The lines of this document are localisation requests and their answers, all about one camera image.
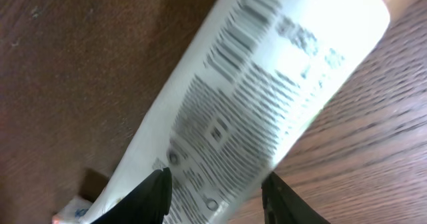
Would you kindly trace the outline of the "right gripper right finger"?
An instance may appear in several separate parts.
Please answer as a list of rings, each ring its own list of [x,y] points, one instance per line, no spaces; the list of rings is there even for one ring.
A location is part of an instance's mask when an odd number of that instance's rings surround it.
[[[262,183],[265,224],[330,224],[276,173]]]

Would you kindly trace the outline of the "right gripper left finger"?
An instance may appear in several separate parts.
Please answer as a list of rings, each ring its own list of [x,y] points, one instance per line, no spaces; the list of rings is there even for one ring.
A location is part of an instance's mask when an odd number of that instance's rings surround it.
[[[171,171],[158,169],[92,224],[162,224],[171,198]]]

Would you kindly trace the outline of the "white cream tube gold cap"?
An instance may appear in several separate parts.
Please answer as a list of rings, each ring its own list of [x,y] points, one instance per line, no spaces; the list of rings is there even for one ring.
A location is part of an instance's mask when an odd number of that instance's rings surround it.
[[[383,0],[218,0],[82,222],[169,167],[165,222],[225,223],[389,22]]]

